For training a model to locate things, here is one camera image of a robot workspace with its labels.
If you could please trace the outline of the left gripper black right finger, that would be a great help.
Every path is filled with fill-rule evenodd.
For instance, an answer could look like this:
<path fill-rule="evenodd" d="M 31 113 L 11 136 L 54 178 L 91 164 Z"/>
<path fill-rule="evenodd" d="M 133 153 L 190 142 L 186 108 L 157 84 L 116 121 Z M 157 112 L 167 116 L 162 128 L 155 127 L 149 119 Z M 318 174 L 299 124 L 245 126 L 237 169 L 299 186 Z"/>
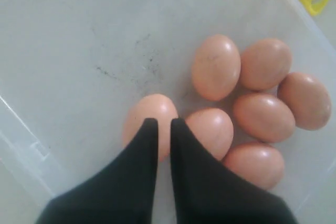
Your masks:
<path fill-rule="evenodd" d="M 216 160 L 183 119 L 171 122 L 177 223 L 296 223 L 287 204 Z"/>

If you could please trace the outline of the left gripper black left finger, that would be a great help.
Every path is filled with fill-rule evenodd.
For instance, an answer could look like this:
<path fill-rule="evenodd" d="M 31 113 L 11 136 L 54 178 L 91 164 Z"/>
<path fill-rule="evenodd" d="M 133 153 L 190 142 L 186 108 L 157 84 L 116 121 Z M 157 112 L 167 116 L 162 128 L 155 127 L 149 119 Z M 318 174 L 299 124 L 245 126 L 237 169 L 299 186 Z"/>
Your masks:
<path fill-rule="evenodd" d="M 103 170 L 52 199 L 37 223 L 151 223 L 158 168 L 158 122 L 145 119 Z"/>

